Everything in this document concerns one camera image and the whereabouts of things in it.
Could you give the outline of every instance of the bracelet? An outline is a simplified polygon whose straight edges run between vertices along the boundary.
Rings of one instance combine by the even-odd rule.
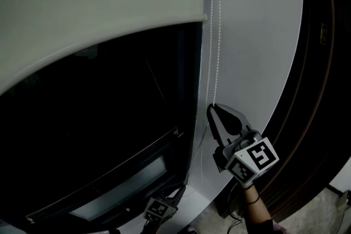
[[[258,198],[257,198],[254,202],[246,203],[246,204],[247,204],[247,205],[255,204],[259,199],[260,199],[260,195],[258,195]]]
[[[251,187],[253,186],[253,184],[252,185],[250,185],[249,187],[247,187],[247,188],[243,188],[243,190],[249,190]]]

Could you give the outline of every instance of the concrete floor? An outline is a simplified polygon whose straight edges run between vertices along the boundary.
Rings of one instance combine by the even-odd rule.
[[[280,225],[291,234],[336,234],[342,215],[337,212],[338,196],[324,189],[302,209],[291,215]],[[198,234],[226,234],[233,218],[221,218],[210,204],[192,222]],[[230,233],[247,233],[245,221],[235,226]]]

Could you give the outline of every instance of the forearm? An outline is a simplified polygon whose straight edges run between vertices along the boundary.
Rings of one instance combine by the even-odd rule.
[[[250,222],[254,224],[260,224],[271,219],[262,199],[257,200],[258,196],[259,194],[253,185],[248,190],[244,190],[245,213]]]

